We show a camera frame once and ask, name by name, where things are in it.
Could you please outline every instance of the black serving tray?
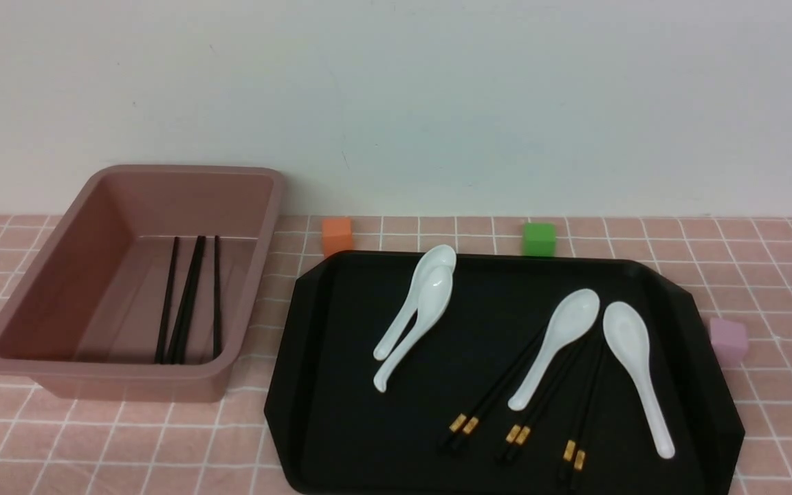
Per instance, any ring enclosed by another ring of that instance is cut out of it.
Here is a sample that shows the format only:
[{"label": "black serving tray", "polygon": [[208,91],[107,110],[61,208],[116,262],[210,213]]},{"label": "black serving tray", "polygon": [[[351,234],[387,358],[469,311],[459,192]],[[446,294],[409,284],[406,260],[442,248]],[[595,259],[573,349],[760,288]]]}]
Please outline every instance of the black serving tray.
[{"label": "black serving tray", "polygon": [[[582,389],[572,373],[515,464],[494,453],[515,420],[503,394],[458,455],[436,444],[570,292],[633,306],[676,447],[656,454],[631,379],[610,355],[580,493],[726,495],[745,436],[692,296],[623,260],[458,256],[449,307],[390,377],[372,350],[405,300],[420,254],[344,252],[296,281],[265,404],[290,485],[305,493],[556,493],[556,468]],[[601,331],[601,316],[592,331]],[[577,361],[592,366],[592,353]]]}]

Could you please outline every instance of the chopsticks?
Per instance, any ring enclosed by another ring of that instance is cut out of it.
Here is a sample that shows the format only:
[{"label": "chopsticks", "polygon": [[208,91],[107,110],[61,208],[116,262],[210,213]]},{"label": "chopsticks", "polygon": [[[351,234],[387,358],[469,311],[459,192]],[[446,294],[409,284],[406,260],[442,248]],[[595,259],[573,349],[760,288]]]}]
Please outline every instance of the chopsticks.
[{"label": "chopsticks", "polygon": [[[213,359],[222,353],[222,278],[220,273],[221,239],[213,238]],[[167,273],[167,286],[164,292],[164,309],[161,313],[161,326],[157,332],[157,348],[155,364],[185,364],[185,351],[188,346],[188,330],[191,328],[192,316],[195,312],[197,286],[201,279],[201,266],[204,264],[204,250],[207,237],[200,235],[195,241],[195,250],[191,254],[185,288],[176,312],[176,323],[167,347],[167,328],[170,323],[170,309],[173,306],[173,279],[176,278],[176,260],[179,258],[179,237],[173,238],[173,253],[170,254],[170,272]]]},{"label": "chopsticks", "polygon": [[576,464],[579,470],[582,470],[584,464],[585,451],[577,449],[581,435],[585,435],[588,428],[589,412],[591,408],[592,398],[594,398],[595,391],[597,390],[598,374],[600,374],[601,363],[604,359],[604,341],[598,339],[595,344],[595,360],[594,366],[588,369],[585,385],[582,387],[582,395],[576,404],[576,411],[573,416],[573,425],[570,427],[568,441],[564,445],[564,454],[562,454],[563,463],[560,464],[558,470],[558,479],[560,481],[566,480],[570,476],[571,468]]},{"label": "chopsticks", "polygon": [[219,236],[213,238],[213,358],[222,353],[222,281],[219,275]]},{"label": "chopsticks", "polygon": [[204,248],[206,245],[206,236],[198,236],[197,241],[195,241],[195,251],[191,256],[191,264],[188,266],[188,275],[186,276],[185,289],[182,291],[182,300],[179,302],[179,311],[176,313],[176,323],[173,325],[170,348],[167,350],[166,362],[169,364],[185,364],[188,328],[191,326],[191,317],[195,312],[197,284],[201,278],[201,263],[204,260]]},{"label": "chopsticks", "polygon": [[594,425],[595,419],[600,412],[600,392],[598,389],[601,386],[601,377],[604,376],[604,369],[606,368],[607,352],[603,351],[597,359],[597,370],[595,373],[595,382],[591,388],[591,400],[588,401],[588,406],[585,410],[584,425],[582,425],[582,432],[579,434],[579,441],[576,442],[576,458],[573,463],[573,476],[570,477],[570,492],[576,493],[579,491],[579,486],[582,482],[582,470],[585,468],[585,463],[588,460],[589,436],[591,426]]},{"label": "chopsticks", "polygon": [[540,330],[532,336],[530,342],[525,345],[518,357],[494,380],[494,383],[482,395],[480,400],[476,401],[473,407],[468,408],[468,412],[458,414],[458,417],[448,427],[447,432],[439,439],[439,448],[450,447],[452,450],[457,450],[463,445],[463,442],[474,432],[481,420],[494,407],[497,398],[509,386],[516,374],[534,358],[534,351],[543,342],[543,335],[544,332]]},{"label": "chopsticks", "polygon": [[509,429],[506,438],[503,439],[500,450],[494,455],[497,461],[501,463],[512,463],[512,461],[515,461],[515,458],[518,457],[518,454],[521,453],[521,448],[527,443],[532,430],[546,410],[549,400],[558,391],[570,369],[574,367],[576,360],[585,346],[588,345],[590,338],[584,336],[580,340],[581,342],[574,342],[569,348],[560,352],[560,354],[563,354],[563,358],[560,360],[558,366],[555,367],[554,373],[547,373],[546,376],[544,376],[546,382],[541,386],[542,392],[535,395],[525,413],[522,414],[522,419],[520,419],[518,423],[515,423],[512,429]]},{"label": "chopsticks", "polygon": [[164,292],[164,309],[161,312],[161,327],[157,330],[155,364],[164,363],[167,344],[167,329],[170,328],[170,307],[173,306],[173,279],[176,278],[176,259],[179,258],[179,237],[173,238],[173,253],[170,254],[170,272],[167,273],[167,288]]}]

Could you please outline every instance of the chopstick gold tip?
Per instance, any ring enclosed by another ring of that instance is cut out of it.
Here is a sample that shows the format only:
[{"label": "chopstick gold tip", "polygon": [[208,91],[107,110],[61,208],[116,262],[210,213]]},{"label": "chopstick gold tip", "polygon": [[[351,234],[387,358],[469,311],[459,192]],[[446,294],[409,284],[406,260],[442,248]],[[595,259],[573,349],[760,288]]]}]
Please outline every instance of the chopstick gold tip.
[{"label": "chopstick gold tip", "polygon": [[564,460],[565,461],[572,461],[573,460],[573,453],[576,450],[576,442],[574,441],[566,441],[566,447],[564,448]]},{"label": "chopstick gold tip", "polygon": [[506,435],[506,442],[508,443],[515,442],[515,438],[518,436],[518,432],[521,432],[521,426],[513,425],[512,429],[509,430],[509,434]]},{"label": "chopstick gold tip", "polygon": [[456,419],[454,420],[452,425],[449,427],[449,429],[452,432],[456,432],[457,430],[460,429],[460,426],[463,426],[465,421],[466,421],[466,414],[461,414],[460,416],[456,417]]},{"label": "chopstick gold tip", "polygon": [[576,453],[576,462],[573,463],[573,470],[582,471],[582,466],[585,464],[585,451],[580,450]]},{"label": "chopstick gold tip", "polygon": [[479,419],[478,419],[478,417],[475,417],[475,416],[473,416],[473,417],[472,417],[472,418],[471,418],[471,419],[470,419],[470,420],[469,420],[469,421],[466,423],[466,426],[464,426],[464,427],[463,427],[463,432],[465,433],[465,435],[470,435],[470,433],[472,433],[472,430],[474,430],[474,429],[475,429],[475,426],[477,426],[477,425],[478,425],[478,423],[479,423]]},{"label": "chopstick gold tip", "polygon": [[531,428],[529,426],[525,426],[521,429],[521,432],[518,433],[518,438],[515,439],[515,443],[518,445],[524,445],[527,439],[527,436],[531,434]]}]

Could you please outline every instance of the pink plastic tub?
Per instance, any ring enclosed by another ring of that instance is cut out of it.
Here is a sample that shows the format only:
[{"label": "pink plastic tub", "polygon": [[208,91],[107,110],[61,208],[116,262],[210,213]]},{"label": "pink plastic tub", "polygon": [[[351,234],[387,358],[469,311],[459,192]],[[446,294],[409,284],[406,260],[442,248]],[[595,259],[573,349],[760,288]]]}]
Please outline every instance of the pink plastic tub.
[{"label": "pink plastic tub", "polygon": [[[221,399],[283,182],[270,169],[223,166],[113,166],[94,175],[0,313],[0,374],[28,376],[57,397]],[[170,332],[198,235],[208,245],[186,363],[152,364],[173,236],[181,239]],[[223,347],[212,360],[214,235],[222,237]]]}]

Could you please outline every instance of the spoon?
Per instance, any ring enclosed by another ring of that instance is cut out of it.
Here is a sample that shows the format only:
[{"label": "spoon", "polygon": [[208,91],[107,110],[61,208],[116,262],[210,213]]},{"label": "spoon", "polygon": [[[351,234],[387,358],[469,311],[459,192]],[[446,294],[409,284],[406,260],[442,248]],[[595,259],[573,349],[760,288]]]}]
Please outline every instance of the spoon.
[{"label": "spoon", "polygon": [[412,346],[433,328],[433,325],[442,317],[442,313],[446,312],[453,286],[450,267],[444,265],[434,267],[422,284],[418,297],[417,322],[414,328],[408,332],[408,335],[405,335],[402,342],[396,346],[387,361],[384,361],[375,373],[375,388],[381,393],[387,391],[387,379],[390,378],[390,374],[396,369],[399,361],[402,361]]},{"label": "spoon", "polygon": [[540,353],[533,361],[525,380],[509,399],[510,410],[524,410],[527,407],[540,385],[540,380],[546,374],[547,367],[552,364],[552,358],[591,329],[597,320],[597,310],[600,307],[601,300],[592,289],[579,289],[560,301],[549,320]]},{"label": "spoon", "polygon": [[434,267],[447,266],[450,272],[453,273],[454,265],[456,264],[457,253],[454,252],[453,247],[447,244],[437,245],[421,257],[421,260],[415,266],[414,275],[411,276],[411,285],[409,285],[405,303],[402,304],[402,308],[396,314],[393,323],[390,323],[390,328],[387,329],[387,332],[384,333],[383,338],[375,347],[374,356],[376,360],[386,360],[387,356],[390,355],[390,351],[393,350],[393,346],[396,345],[396,341],[399,340],[399,336],[402,335],[402,331],[405,330],[405,326],[408,325],[411,316],[415,314],[417,300],[421,294],[424,280],[427,279]]},{"label": "spoon", "polygon": [[650,376],[650,335],[644,319],[634,307],[624,302],[614,302],[604,311],[604,338],[635,383],[659,457],[674,457],[674,442],[670,438],[668,423],[662,416]]}]

